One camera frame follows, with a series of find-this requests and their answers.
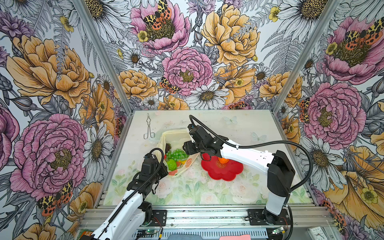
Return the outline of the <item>green fake pepper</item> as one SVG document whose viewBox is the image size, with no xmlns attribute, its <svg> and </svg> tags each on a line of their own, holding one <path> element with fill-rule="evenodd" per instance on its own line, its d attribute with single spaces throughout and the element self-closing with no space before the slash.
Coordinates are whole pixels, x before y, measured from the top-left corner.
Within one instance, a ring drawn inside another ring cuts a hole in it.
<svg viewBox="0 0 384 240">
<path fill-rule="evenodd" d="M 177 161 L 173 160 L 173 159 L 169 159 L 167 161 L 167 165 L 168 165 L 168 169 L 169 171 L 175 171 L 178 169 L 178 166 L 177 166 Z"/>
</svg>

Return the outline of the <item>orange fake fruit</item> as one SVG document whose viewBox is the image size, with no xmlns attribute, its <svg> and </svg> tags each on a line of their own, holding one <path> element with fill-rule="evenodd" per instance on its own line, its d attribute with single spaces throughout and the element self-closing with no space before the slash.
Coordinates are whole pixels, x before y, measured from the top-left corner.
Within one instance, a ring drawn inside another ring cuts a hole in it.
<svg viewBox="0 0 384 240">
<path fill-rule="evenodd" d="M 222 165 L 225 165 L 227 164 L 230 160 L 229 159 L 225 159 L 225 158 L 218 158 L 219 162 L 222 164 Z"/>
</svg>

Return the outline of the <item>red flower-shaped bowl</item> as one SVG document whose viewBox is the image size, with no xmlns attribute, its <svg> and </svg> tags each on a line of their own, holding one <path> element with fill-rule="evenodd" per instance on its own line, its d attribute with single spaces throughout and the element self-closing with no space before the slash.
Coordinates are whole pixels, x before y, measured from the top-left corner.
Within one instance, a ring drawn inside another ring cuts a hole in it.
<svg viewBox="0 0 384 240">
<path fill-rule="evenodd" d="M 201 154 L 201 166 L 213 180 L 233 181 L 237 175 L 244 170 L 244 165 L 230 160 L 227 164 L 222 165 L 217 156 L 211 157 L 208 154 Z"/>
</svg>

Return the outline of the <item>dark purple fake mangosteen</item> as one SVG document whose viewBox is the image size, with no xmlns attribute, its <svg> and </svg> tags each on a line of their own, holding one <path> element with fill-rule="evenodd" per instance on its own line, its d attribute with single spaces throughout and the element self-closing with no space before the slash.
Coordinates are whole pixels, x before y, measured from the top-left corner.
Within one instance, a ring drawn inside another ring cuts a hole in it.
<svg viewBox="0 0 384 240">
<path fill-rule="evenodd" d="M 166 143 L 165 153 L 168 153 L 171 150 L 171 148 L 172 148 L 171 144 Z"/>
</svg>

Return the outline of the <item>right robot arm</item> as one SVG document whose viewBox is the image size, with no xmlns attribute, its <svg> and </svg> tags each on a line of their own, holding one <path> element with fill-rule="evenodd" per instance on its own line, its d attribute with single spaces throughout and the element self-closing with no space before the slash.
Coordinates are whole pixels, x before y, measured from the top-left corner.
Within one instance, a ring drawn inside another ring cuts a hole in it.
<svg viewBox="0 0 384 240">
<path fill-rule="evenodd" d="M 228 138 L 212 137 L 202 126 L 188 125 L 191 140 L 185 142 L 187 154 L 208 154 L 211 158 L 233 160 L 263 172 L 269 190 L 267 204 L 260 216 L 268 225 L 276 224 L 291 195 L 296 174 L 287 155 L 282 151 L 270 153 L 244 148 Z"/>
</svg>

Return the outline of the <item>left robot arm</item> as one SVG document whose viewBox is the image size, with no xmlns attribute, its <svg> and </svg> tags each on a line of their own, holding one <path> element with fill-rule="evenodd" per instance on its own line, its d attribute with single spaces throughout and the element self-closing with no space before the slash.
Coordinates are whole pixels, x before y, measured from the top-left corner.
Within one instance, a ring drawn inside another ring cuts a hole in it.
<svg viewBox="0 0 384 240">
<path fill-rule="evenodd" d="M 142 169 L 127 186 L 121 202 L 108 218 L 90 236 L 81 240 L 130 240 L 136 230 L 152 218 L 152 204 L 145 198 L 154 191 L 153 186 L 168 175 L 165 154 L 160 148 L 144 156 Z"/>
</svg>

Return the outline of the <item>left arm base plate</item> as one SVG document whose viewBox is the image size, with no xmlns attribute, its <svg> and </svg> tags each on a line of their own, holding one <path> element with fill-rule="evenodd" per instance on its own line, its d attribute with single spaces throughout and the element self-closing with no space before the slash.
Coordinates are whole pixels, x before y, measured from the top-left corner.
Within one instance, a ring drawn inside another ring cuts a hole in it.
<svg viewBox="0 0 384 240">
<path fill-rule="evenodd" d="M 167 210 L 152 210 L 152 214 L 152 219 L 148 224 L 149 227 L 159 227 L 159 225 L 162 227 L 166 226 L 168 214 Z"/>
</svg>

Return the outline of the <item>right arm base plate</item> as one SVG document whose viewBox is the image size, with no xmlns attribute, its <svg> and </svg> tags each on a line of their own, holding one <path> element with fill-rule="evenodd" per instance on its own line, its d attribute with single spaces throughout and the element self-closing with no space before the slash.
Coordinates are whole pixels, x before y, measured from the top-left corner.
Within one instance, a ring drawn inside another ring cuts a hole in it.
<svg viewBox="0 0 384 240">
<path fill-rule="evenodd" d="M 244 220 L 248 221 L 251 226 L 288 226 L 291 224 L 291 218 L 287 209 L 282 209 L 278 216 L 271 213 L 265 213 L 264 209 L 248 209 L 247 216 Z"/>
</svg>

